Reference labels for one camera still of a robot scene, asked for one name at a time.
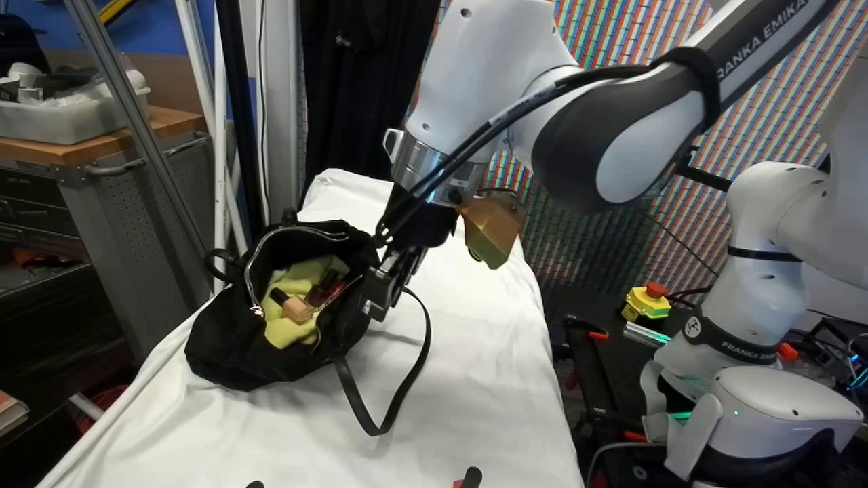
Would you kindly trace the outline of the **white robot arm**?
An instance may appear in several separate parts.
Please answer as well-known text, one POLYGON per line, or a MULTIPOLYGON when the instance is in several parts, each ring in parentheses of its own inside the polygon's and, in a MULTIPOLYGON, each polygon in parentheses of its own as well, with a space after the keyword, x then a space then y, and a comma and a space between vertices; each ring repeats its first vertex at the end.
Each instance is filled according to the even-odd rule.
MULTIPOLYGON (((454 0, 407 123, 385 135, 393 201, 378 277, 397 287, 445 241, 500 135, 542 188, 582 209, 635 203, 690 143, 780 66, 839 0, 727 0, 649 66, 587 71, 548 0, 454 0)), ((693 322, 658 357, 675 368, 770 364, 805 315, 865 315, 865 71, 822 116, 824 170, 757 163, 729 188, 735 241, 693 322)))

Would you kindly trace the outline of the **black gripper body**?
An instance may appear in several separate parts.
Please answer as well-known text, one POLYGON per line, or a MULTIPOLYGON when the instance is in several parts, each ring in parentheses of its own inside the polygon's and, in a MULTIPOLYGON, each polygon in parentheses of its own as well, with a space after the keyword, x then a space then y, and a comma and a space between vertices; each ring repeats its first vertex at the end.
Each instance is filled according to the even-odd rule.
POLYGON ((392 190, 389 205, 380 218, 382 227, 389 231, 392 253, 428 253, 432 247, 443 247, 457 227, 458 215, 447 205, 422 203, 411 196, 403 184, 392 190), (403 223, 405 209, 415 203, 419 212, 403 223))

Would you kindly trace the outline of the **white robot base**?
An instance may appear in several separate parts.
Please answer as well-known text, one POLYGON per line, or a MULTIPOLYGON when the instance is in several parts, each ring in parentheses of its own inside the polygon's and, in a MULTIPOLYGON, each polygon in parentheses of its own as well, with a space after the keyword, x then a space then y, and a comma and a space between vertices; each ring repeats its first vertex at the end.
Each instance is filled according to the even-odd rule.
POLYGON ((723 368, 690 418, 675 420, 660 379, 662 368, 647 364, 644 429, 651 441, 664 445, 662 466, 682 483, 774 483, 824 453, 845 453, 862 422, 861 407, 847 395, 767 365, 723 368))

